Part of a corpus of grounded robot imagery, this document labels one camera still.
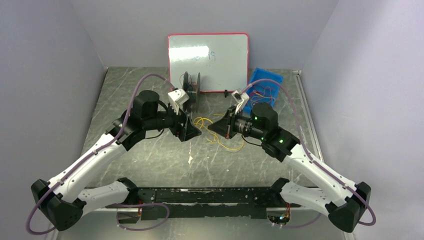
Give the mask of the black perforated cable spool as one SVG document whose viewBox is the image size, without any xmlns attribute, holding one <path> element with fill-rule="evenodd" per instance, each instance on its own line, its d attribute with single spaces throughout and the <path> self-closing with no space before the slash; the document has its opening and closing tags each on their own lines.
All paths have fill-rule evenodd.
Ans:
<svg viewBox="0 0 424 240">
<path fill-rule="evenodd" d="M 183 74 L 183 90 L 187 93 L 189 99 L 183 104 L 184 111 L 188 113 L 197 113 L 200 105 L 201 74 L 198 73 L 197 80 L 192 80 L 191 75 L 186 71 Z"/>
</svg>

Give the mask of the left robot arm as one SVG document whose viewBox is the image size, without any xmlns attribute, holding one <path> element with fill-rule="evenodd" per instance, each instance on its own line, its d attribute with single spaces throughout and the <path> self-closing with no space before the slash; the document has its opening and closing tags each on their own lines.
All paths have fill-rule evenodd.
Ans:
<svg viewBox="0 0 424 240">
<path fill-rule="evenodd" d="M 167 96 L 169 103 L 165 104 L 153 90 L 134 94 L 128 109 L 86 153 L 50 180 L 38 179 L 32 184 L 35 207 L 55 230 L 67 230 L 84 215 L 106 206 L 141 203 L 138 187 L 126 177 L 103 187 L 89 189 L 87 185 L 102 169 L 146 139 L 148 131 L 169 129 L 181 142 L 201 134 L 185 111 L 189 95 L 177 88 Z"/>
</svg>

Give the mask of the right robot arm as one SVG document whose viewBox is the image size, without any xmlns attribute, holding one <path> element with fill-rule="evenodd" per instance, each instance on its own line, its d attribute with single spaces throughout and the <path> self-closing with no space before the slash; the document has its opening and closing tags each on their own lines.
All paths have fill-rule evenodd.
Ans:
<svg viewBox="0 0 424 240">
<path fill-rule="evenodd" d="M 278 114 L 270 104 L 256 104 L 249 117 L 236 113 L 236 107 L 232 106 L 208 129 L 226 139 L 241 134 L 260 140 L 265 153 L 291 166 L 316 185 L 316 188 L 309 188 L 279 178 L 271 187 L 279 200 L 312 209 L 346 233 L 353 232 L 361 224 L 369 208 L 371 187 L 364 181 L 349 180 L 321 162 L 299 138 L 279 125 Z"/>
</svg>

